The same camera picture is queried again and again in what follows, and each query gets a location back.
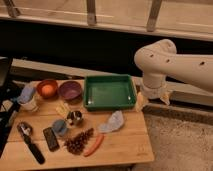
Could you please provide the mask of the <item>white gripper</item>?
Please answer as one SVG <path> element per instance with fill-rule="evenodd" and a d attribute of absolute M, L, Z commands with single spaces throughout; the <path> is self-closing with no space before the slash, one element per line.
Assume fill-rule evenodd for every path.
<path fill-rule="evenodd" d="M 170 92 L 167 91 L 166 82 L 163 81 L 157 88 L 150 87 L 141 81 L 141 92 L 137 94 L 136 111 L 141 112 L 142 109 L 148 104 L 148 99 L 158 99 L 164 102 L 167 106 L 170 105 Z"/>

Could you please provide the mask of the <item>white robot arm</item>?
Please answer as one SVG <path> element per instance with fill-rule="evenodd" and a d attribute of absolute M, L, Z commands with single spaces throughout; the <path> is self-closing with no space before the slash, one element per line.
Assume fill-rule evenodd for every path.
<path fill-rule="evenodd" d="M 142 71 L 141 92 L 146 100 L 161 99 L 210 107 L 213 110 L 213 55 L 178 54 L 176 45 L 163 39 L 136 51 Z"/>

